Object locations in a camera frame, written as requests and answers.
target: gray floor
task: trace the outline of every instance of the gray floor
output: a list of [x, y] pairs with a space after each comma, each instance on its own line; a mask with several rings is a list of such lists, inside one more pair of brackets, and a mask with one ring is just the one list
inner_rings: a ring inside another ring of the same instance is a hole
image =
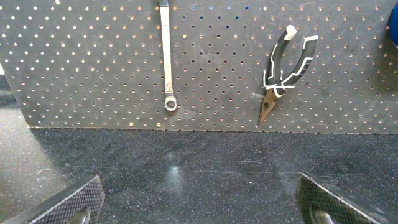
[[29, 129], [0, 86], [0, 222], [88, 174], [100, 223], [300, 223], [298, 172], [398, 214], [398, 136]]

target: blue object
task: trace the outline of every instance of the blue object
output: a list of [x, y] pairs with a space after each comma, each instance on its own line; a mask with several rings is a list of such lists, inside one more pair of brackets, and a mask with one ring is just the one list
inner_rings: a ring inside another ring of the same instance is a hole
[[398, 4], [392, 10], [388, 25], [390, 26], [390, 38], [398, 46]]

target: silver wrench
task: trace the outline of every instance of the silver wrench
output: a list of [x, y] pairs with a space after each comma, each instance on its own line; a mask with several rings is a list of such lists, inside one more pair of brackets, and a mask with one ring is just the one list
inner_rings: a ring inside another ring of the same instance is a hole
[[163, 63], [166, 94], [164, 106], [167, 110], [174, 111], [177, 108], [177, 99], [173, 94], [169, 14], [169, 3], [167, 0], [163, 0], [160, 3], [160, 19], [162, 21]]

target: dark table surface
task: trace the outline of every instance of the dark table surface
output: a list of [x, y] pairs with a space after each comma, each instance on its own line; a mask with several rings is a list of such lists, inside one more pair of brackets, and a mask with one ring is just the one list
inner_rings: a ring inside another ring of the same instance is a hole
[[398, 136], [29, 129], [0, 86], [0, 222], [90, 174], [99, 223], [302, 223], [299, 172], [398, 214]]

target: perforated metal board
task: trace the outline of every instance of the perforated metal board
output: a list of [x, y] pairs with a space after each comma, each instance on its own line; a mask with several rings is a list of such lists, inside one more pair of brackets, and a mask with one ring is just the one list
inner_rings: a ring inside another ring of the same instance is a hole
[[[169, 3], [174, 113], [163, 106], [155, 1], [2, 1], [1, 64], [27, 123], [398, 133], [398, 50], [387, 38], [395, 0]], [[320, 36], [316, 57], [257, 127], [262, 71], [289, 24], [298, 33], [282, 59], [284, 72], [295, 66], [306, 36]]]

